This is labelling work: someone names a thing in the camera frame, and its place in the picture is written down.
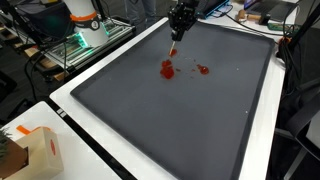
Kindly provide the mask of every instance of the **gray tray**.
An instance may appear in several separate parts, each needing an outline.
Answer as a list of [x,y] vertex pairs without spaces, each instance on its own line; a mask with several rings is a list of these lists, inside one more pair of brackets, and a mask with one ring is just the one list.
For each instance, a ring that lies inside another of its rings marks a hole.
[[166,80],[170,32],[165,23],[71,94],[178,179],[237,179],[274,42],[197,23]]

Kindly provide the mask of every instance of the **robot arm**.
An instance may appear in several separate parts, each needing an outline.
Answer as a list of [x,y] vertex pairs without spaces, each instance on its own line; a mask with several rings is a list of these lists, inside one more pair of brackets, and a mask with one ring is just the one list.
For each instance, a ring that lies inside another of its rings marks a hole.
[[199,0],[182,0],[168,12],[171,37],[173,41],[181,41],[185,31],[188,31],[197,21],[196,8]]

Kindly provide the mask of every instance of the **floor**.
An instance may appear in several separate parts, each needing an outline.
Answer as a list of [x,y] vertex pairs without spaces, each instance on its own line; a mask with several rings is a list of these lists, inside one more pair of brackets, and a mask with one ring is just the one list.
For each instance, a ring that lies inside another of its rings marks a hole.
[[[111,15],[119,15],[125,17],[123,0],[105,0],[105,2],[108,3]],[[297,18],[297,23],[301,24],[304,22],[311,3],[311,0],[302,1],[301,10]],[[167,9],[170,7],[170,5],[173,4],[174,3],[169,0],[158,0],[157,16],[159,16],[159,18],[160,16],[165,16]],[[320,39],[320,30],[316,29],[317,27],[320,28],[320,23],[315,25],[315,28],[311,29],[305,36],[303,42],[301,42],[304,61],[303,66],[305,67],[304,77],[302,80],[303,82],[307,82],[308,80],[320,77],[320,61],[318,58],[320,55],[320,52],[318,51],[318,47],[320,47],[320,42],[318,41]],[[22,99],[27,98],[29,100],[32,100],[30,84],[27,81],[25,74],[23,73],[25,62],[26,58],[17,55],[11,48],[3,47],[2,49],[0,49],[0,70],[7,73],[18,83],[18,87],[15,89],[15,91],[11,93],[2,103],[0,103],[0,119],[7,120],[7,116]],[[62,83],[56,81],[45,82],[42,76],[40,76],[37,72],[34,73],[34,82],[37,88],[42,92],[38,92],[37,95],[40,99],[43,100],[47,99],[47,97],[45,96],[50,94],[50,92],[54,91],[62,85]],[[18,113],[15,113],[15,116],[24,112],[24,110],[26,109],[28,109],[28,106],[23,106],[18,111]],[[300,148],[300,145],[294,141],[275,136],[266,179],[281,179]],[[293,179],[319,180],[320,162],[311,155],[308,155],[297,169]]]

